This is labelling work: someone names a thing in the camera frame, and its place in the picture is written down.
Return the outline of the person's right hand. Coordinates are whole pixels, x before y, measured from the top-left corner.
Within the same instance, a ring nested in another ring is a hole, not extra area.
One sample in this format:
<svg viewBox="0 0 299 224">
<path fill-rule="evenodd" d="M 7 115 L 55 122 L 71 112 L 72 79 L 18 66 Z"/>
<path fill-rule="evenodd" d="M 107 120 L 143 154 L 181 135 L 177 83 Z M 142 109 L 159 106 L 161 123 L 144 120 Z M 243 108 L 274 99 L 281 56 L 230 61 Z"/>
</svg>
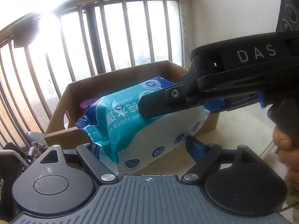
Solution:
<svg viewBox="0 0 299 224">
<path fill-rule="evenodd" d="M 287 178 L 298 189 L 298 148 L 294 148 L 291 138 L 283 133 L 278 126 L 273 131 L 273 143 L 278 147 L 278 160 L 288 167 Z"/>
</svg>

